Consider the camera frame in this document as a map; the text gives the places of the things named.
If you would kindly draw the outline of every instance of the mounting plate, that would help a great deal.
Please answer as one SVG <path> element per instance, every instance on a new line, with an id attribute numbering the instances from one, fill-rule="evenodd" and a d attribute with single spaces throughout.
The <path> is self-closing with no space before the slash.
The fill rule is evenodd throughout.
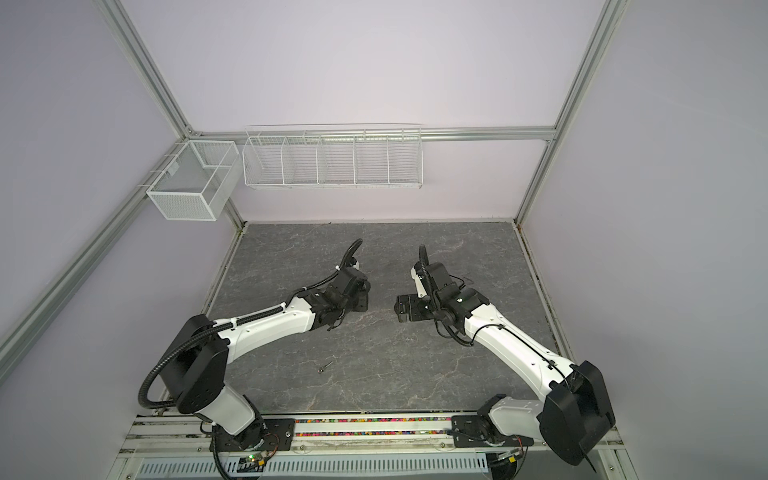
<path id="1" fill-rule="evenodd" d="M 275 435 L 277 435 L 278 438 L 277 450 L 290 450 L 290 445 L 293 441 L 293 428 L 295 426 L 295 419 L 265 419 L 264 441 L 261 445 L 257 446 L 253 450 L 274 450 L 276 441 Z M 214 438 L 214 441 L 217 442 L 216 445 L 219 452 L 245 452 L 245 450 L 242 450 L 240 447 L 238 447 L 235 442 L 231 441 L 229 434 L 218 435 Z"/>
<path id="2" fill-rule="evenodd" d="M 479 438 L 482 436 L 482 419 L 477 415 L 454 415 L 451 417 L 451 430 L 463 432 L 471 437 Z M 488 444 L 479 440 L 470 439 L 466 435 L 454 435 L 453 444 L 457 449 L 468 449 L 474 447 L 487 447 Z M 530 447 L 533 445 L 533 439 L 524 437 L 522 435 L 511 435 L 509 437 L 502 437 L 504 443 L 499 446 L 503 447 L 519 447 L 521 444 L 524 447 Z"/>

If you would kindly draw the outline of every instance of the black rectangular joint housing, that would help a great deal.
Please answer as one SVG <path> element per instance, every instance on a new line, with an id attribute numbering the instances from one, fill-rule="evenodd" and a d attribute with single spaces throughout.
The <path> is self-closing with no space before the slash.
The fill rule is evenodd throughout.
<path id="1" fill-rule="evenodd" d="M 193 316 L 181 327 L 164 356 L 213 324 L 205 315 Z M 212 335 L 199 346 L 171 360 L 160 372 L 179 413 L 195 413 L 219 396 L 224 387 L 227 355 L 227 342 L 218 335 Z"/>
<path id="2" fill-rule="evenodd" d="M 603 375 L 589 362 L 572 366 L 570 388 L 552 382 L 538 415 L 541 437 L 558 457 L 578 465 L 616 425 Z"/>
<path id="3" fill-rule="evenodd" d="M 368 292 L 371 284 L 361 271 L 346 266 L 339 270 L 324 295 L 337 308 L 365 312 L 368 310 Z"/>

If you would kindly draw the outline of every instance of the black bracket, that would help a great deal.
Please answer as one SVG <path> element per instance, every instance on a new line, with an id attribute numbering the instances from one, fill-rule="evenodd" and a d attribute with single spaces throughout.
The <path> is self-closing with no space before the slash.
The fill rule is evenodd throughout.
<path id="1" fill-rule="evenodd" d="M 435 314 L 429 310 L 429 303 L 420 299 L 417 293 L 398 295 L 395 301 L 395 313 L 400 323 L 431 320 Z"/>
<path id="2" fill-rule="evenodd" d="M 295 426 L 295 419 L 264 419 L 264 428 L 261 432 L 263 442 L 261 442 L 261 445 L 254 448 L 254 450 L 267 450 L 271 452 L 275 449 L 275 442 L 277 442 L 278 451 L 290 450 L 291 442 L 293 441 L 293 429 Z M 238 446 L 226 430 L 219 429 L 219 432 L 220 433 L 214 435 L 214 442 L 216 442 L 216 447 L 219 452 L 246 451 Z"/>
<path id="3" fill-rule="evenodd" d="M 454 415 L 451 417 L 451 430 L 454 432 L 453 444 L 457 449 L 491 446 L 485 442 L 485 420 L 478 415 Z M 500 447 L 530 447 L 533 439 L 522 435 L 498 435 L 493 443 L 493 446 Z"/>

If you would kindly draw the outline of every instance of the wire mesh basket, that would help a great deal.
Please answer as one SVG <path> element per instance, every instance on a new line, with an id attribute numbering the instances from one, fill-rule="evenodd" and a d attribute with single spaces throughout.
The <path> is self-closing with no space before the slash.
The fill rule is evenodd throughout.
<path id="1" fill-rule="evenodd" d="M 189 140 L 147 195 L 168 220 L 216 220 L 242 174 L 233 141 Z"/>
<path id="2" fill-rule="evenodd" d="M 255 189 L 421 187 L 421 134 L 260 132 L 243 146 L 243 169 Z"/>

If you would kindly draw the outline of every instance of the enclosure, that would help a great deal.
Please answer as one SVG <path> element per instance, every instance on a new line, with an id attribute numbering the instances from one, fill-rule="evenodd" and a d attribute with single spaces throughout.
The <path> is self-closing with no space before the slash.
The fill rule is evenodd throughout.
<path id="1" fill-rule="evenodd" d="M 537 393 L 398 321 L 421 243 L 602 371 L 595 472 L 537 440 L 518 478 L 765 476 L 766 21 L 717 0 L 6 5 L 4 473 L 216 478 L 200 419 L 142 409 L 141 380 L 187 319 L 280 304 L 362 238 L 366 311 L 227 369 L 295 419 L 265 478 L 490 478 L 501 447 L 455 447 L 451 418 Z"/>

